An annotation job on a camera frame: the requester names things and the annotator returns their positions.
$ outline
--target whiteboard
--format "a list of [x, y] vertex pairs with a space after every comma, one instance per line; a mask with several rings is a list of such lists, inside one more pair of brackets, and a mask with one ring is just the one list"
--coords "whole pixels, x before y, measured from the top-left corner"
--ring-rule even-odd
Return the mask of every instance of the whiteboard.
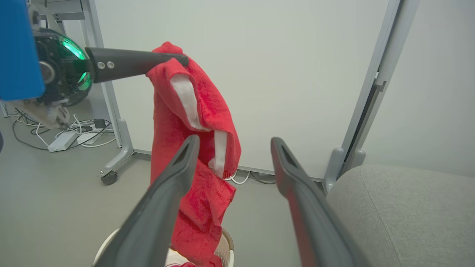
[[475, 177], [475, 2], [421, 0], [364, 164]]
[[[183, 48], [226, 100], [242, 146], [239, 165], [272, 170], [282, 137], [310, 176], [322, 178], [342, 145], [388, 0], [95, 1], [104, 46]], [[113, 82], [134, 149], [150, 151], [153, 88]]]

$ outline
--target towel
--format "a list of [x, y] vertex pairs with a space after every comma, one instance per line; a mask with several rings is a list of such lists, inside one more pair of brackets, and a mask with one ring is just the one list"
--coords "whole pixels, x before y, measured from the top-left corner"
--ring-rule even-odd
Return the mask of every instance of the towel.
[[[170, 42], [154, 52], [183, 54]], [[187, 67], [175, 59], [159, 64], [147, 77], [155, 88], [151, 184], [188, 136], [200, 137], [193, 184], [181, 199], [171, 248], [196, 266], [221, 267], [213, 253], [221, 238], [224, 212], [236, 191], [223, 178], [234, 174], [241, 156], [228, 106], [191, 58]]]

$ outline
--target whiteboard stand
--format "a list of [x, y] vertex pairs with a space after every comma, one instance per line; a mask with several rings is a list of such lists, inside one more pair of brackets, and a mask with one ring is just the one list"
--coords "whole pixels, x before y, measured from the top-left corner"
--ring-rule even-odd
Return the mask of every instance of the whiteboard stand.
[[396, 15], [398, 13], [399, 7], [403, 2], [411, 0], [390, 0], [388, 7], [386, 9], [386, 14], [384, 15], [383, 23], [381, 26], [380, 34], [378, 40], [376, 41], [376, 46], [371, 57], [370, 65], [368, 67], [368, 72], [363, 82], [363, 86], [358, 97], [358, 102], [356, 103], [353, 116], [351, 117], [350, 125], [346, 132], [343, 144], [341, 147], [333, 149], [328, 162], [328, 166], [325, 170], [325, 175], [323, 177], [323, 189], [325, 193], [328, 194], [332, 186], [335, 184], [336, 180], [340, 176], [342, 167], [344, 166], [346, 160], [346, 154], [351, 149], [354, 144], [354, 135], [359, 128], [360, 119], [363, 115], [363, 110], [365, 108], [368, 97], [370, 96], [371, 88], [374, 83], [374, 78], [380, 67], [381, 59], [383, 57], [388, 39], [391, 35], [391, 28], [396, 21]]
[[381, 105], [396, 65], [398, 64], [406, 39], [409, 35], [414, 17], [419, 6], [420, 0], [402, 0], [399, 8], [398, 17], [391, 31], [390, 39], [387, 42], [386, 49], [379, 64], [378, 77], [373, 80], [375, 86], [374, 95], [370, 96], [369, 106], [364, 117], [361, 118], [361, 127], [354, 137], [353, 144], [345, 165], [342, 167], [341, 174], [346, 171], [363, 165], [366, 152], [362, 150], [363, 143], [366, 140], [371, 125], [376, 117], [376, 113]]
[[119, 154], [115, 156], [111, 161], [109, 161], [109, 163], [105, 165], [104, 169], [99, 172], [101, 180], [105, 184], [108, 184], [105, 177], [110, 177], [110, 179], [113, 180], [112, 183], [117, 180], [117, 173], [114, 172], [113, 169], [115, 169], [122, 162], [124, 162], [126, 159], [128, 159], [134, 154], [132, 140], [130, 139], [129, 130], [127, 129], [127, 123], [124, 119], [118, 119], [117, 125], [119, 126], [119, 132], [122, 138], [122, 146]]
[[[95, 9], [94, 0], [83, 1], [84, 17], [86, 34], [89, 40], [89, 46], [103, 48], [104, 42], [102, 40], [101, 28], [99, 27], [99, 21], [97, 17], [97, 10]], [[119, 119], [119, 109], [117, 107], [117, 100], [115, 98], [114, 88], [112, 82], [101, 83], [102, 91], [105, 96], [105, 103], [107, 105], [107, 111], [111, 117], [111, 123], [114, 128], [115, 138], [117, 140], [117, 148], [120, 148], [120, 152], [109, 161], [103, 169], [98, 172], [98, 177], [101, 178], [104, 184], [112, 184], [117, 180], [117, 173], [114, 169], [117, 168], [122, 162], [128, 159], [134, 154], [132, 140], [130, 138], [127, 123], [124, 119]], [[112, 179], [111, 183], [108, 183], [107, 178]]]

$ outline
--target green light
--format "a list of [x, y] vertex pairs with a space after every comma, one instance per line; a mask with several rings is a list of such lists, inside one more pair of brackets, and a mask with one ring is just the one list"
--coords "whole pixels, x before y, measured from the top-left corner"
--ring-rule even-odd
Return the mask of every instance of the green light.
[[83, 51], [73, 41], [64, 39], [63, 46], [71, 51], [78, 59], [86, 59]]
[[83, 75], [79, 78], [78, 83], [81, 82], [84, 79], [85, 76], [86, 76], [86, 72], [84, 72]]
[[79, 91], [86, 91], [87, 89], [89, 89], [89, 87], [91, 87], [91, 84], [92, 84], [91, 76], [87, 72], [83, 73], [78, 83], [80, 83], [84, 78], [85, 78], [84, 83], [79, 85], [78, 87]]

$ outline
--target screw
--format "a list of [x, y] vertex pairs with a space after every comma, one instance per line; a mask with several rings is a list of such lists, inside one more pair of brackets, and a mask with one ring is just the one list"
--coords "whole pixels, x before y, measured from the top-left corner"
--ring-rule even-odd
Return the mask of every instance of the screw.
[[104, 62], [99, 61], [99, 62], [97, 63], [97, 67], [98, 67], [99, 69], [105, 69], [105, 64], [104, 64]]

